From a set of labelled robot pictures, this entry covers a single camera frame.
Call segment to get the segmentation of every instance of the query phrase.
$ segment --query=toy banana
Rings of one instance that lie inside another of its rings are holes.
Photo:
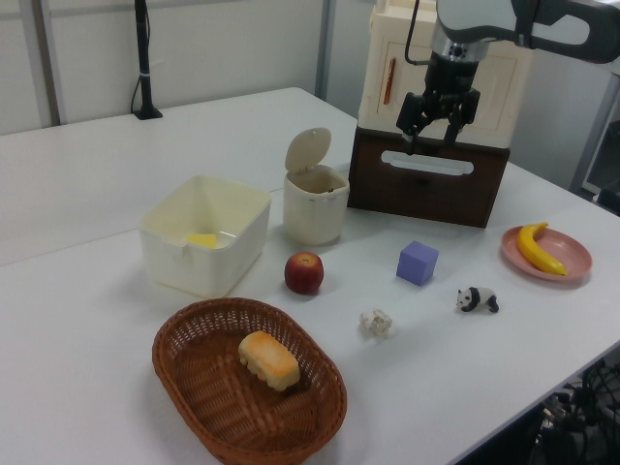
[[[551,254],[544,251],[536,242],[536,234],[547,226],[548,223],[523,226],[519,230],[516,245],[523,256],[536,268],[546,273],[566,276],[568,273],[564,265]]]

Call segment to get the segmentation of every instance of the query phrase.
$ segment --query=pink plate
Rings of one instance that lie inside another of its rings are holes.
[[[550,229],[540,231],[536,236],[539,245],[558,259],[567,270],[567,276],[540,271],[523,257],[516,245],[516,237],[521,227],[507,230],[502,237],[502,252],[508,261],[532,276],[549,281],[574,281],[581,279],[592,267],[590,253],[579,242],[561,232]]]

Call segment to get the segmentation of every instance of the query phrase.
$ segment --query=red apple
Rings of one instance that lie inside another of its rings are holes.
[[[323,262],[312,252],[297,252],[287,260],[284,281],[294,293],[315,293],[323,282]]]

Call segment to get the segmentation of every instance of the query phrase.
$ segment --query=yellow object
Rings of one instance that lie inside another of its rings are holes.
[[[185,240],[208,249],[214,249],[217,246],[215,234],[187,234]]]
[[[241,341],[239,359],[252,374],[277,391],[299,381],[299,364],[295,356],[264,331],[253,332]]]
[[[525,225],[519,230],[516,245],[531,264],[536,268],[551,274],[561,274],[566,276],[568,273],[562,262],[553,257],[536,242],[536,234],[546,228],[548,223],[538,223],[536,225]]]

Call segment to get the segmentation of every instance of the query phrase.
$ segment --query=drawer handle slot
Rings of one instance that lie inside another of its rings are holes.
[[[381,161],[395,168],[448,174],[450,176],[461,176],[474,172],[474,164],[471,162],[428,157],[426,155],[407,155],[403,152],[394,152],[392,150],[386,150],[381,155]]]

